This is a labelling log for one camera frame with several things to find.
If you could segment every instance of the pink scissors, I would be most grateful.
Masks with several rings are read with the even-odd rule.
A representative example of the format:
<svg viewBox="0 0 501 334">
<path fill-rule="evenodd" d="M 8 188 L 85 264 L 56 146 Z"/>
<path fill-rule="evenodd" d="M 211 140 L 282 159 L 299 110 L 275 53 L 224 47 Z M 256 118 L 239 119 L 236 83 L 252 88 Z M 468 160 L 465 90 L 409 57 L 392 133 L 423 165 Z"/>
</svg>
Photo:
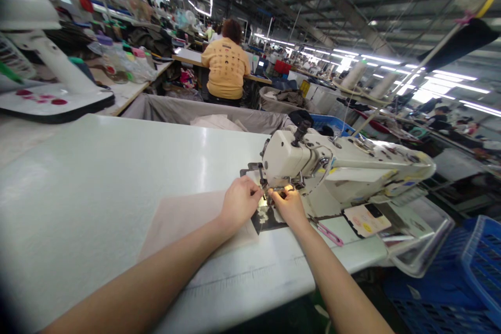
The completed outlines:
<svg viewBox="0 0 501 334">
<path fill-rule="evenodd" d="M 313 218 L 310 214 L 308 214 L 309 216 L 309 221 L 311 223 L 313 223 L 315 225 L 316 228 L 318 228 L 318 230 L 324 234 L 326 237 L 329 238 L 329 240 L 331 240 L 334 244 L 336 244 L 337 246 L 341 247 L 344 245 L 344 242 L 343 240 L 341 240 L 340 238 L 338 238 L 336 236 L 336 234 L 334 234 L 330 229 L 328 229 L 327 227 L 325 227 L 323 224 L 321 224 L 319 221 L 317 221 L 315 218 Z"/>
</svg>

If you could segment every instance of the yellow t-shirt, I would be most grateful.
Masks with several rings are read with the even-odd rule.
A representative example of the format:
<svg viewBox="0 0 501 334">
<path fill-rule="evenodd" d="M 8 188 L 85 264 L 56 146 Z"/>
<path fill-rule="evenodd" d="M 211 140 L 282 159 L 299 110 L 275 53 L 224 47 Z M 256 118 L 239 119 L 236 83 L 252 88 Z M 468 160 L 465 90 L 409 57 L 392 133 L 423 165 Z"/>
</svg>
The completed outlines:
<svg viewBox="0 0 501 334">
<path fill-rule="evenodd" d="M 251 74 L 245 51 L 230 38 L 210 43 L 202 53 L 202 64 L 210 68 L 207 88 L 215 96 L 240 99 L 244 76 Z"/>
</svg>

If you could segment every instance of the sewing machine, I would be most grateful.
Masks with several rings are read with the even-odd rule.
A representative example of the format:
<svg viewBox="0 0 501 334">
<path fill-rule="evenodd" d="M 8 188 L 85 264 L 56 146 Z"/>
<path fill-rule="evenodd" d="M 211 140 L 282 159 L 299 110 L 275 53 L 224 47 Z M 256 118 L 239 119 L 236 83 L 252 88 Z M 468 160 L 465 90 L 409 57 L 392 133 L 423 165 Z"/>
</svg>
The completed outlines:
<svg viewBox="0 0 501 334">
<path fill-rule="evenodd" d="M 261 155 L 257 165 L 265 191 L 291 184 L 315 217 L 334 216 L 369 199 L 389 201 L 431 177 L 436 168 L 425 153 L 402 145 L 326 137 L 308 124 L 276 131 Z"/>
</svg>

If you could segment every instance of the hair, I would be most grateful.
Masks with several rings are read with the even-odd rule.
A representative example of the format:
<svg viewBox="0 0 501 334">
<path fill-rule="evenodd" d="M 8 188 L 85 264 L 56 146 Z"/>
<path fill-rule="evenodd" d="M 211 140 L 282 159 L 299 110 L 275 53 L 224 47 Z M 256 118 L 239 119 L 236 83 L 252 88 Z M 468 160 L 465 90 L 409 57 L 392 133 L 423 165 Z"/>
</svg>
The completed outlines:
<svg viewBox="0 0 501 334">
<path fill-rule="evenodd" d="M 435 109 L 435 111 L 442 111 L 443 113 L 449 113 L 450 108 L 448 106 L 440 106 Z"/>
<path fill-rule="evenodd" d="M 223 25 L 223 37 L 230 38 L 236 44 L 240 44 L 242 27 L 234 19 L 227 19 Z"/>
</svg>

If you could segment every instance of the blue basket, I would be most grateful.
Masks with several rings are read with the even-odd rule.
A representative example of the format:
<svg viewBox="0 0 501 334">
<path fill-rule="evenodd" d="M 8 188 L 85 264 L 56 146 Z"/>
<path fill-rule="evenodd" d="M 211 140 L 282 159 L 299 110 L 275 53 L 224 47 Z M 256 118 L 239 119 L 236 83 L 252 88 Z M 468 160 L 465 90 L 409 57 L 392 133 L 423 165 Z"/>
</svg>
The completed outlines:
<svg viewBox="0 0 501 334">
<path fill-rule="evenodd" d="M 396 271 L 384 290 L 414 333 L 499 333 L 501 224 L 485 216 L 465 221 L 424 278 Z"/>
<path fill-rule="evenodd" d="M 347 125 L 343 122 L 343 120 L 338 119 L 337 117 L 315 114 L 310 114 L 310 116 L 315 122 L 315 124 L 313 124 L 314 130 L 320 131 L 322 130 L 322 127 L 324 125 L 327 125 L 331 127 L 334 132 L 342 130 L 341 137 L 351 136 L 355 132 L 355 129 L 353 129 L 351 126 Z"/>
</svg>

